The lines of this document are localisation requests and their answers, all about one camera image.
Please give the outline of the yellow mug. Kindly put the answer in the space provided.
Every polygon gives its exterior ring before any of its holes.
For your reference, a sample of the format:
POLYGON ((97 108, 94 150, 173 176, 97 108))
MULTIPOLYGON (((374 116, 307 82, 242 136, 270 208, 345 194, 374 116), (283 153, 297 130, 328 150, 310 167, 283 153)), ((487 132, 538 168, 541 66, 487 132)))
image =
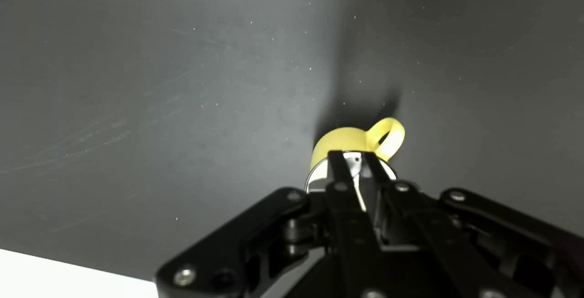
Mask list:
POLYGON ((324 134, 313 147, 305 192, 317 191, 313 182, 327 177, 329 151, 342 151, 349 162, 351 177, 357 176, 361 153, 372 152, 389 169, 389 160, 405 140, 405 128, 394 118, 383 118, 371 128, 340 127, 324 134))

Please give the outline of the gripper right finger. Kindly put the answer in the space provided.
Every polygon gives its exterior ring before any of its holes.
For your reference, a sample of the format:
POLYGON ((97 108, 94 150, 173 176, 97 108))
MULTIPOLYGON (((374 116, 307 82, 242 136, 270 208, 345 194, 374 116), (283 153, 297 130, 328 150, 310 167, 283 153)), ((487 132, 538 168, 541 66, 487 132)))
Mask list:
POLYGON ((433 199, 364 154, 382 243, 427 252, 457 298, 584 298, 584 237, 464 188, 433 199))

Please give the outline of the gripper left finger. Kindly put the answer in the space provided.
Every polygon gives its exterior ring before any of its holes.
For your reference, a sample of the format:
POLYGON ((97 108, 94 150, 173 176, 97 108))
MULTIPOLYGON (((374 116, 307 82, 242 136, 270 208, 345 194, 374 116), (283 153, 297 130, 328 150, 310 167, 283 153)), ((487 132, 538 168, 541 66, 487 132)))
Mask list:
POLYGON ((278 188, 198 240, 155 273, 158 298, 260 298, 317 249, 333 267, 332 183, 325 158, 312 167, 304 188, 278 188))

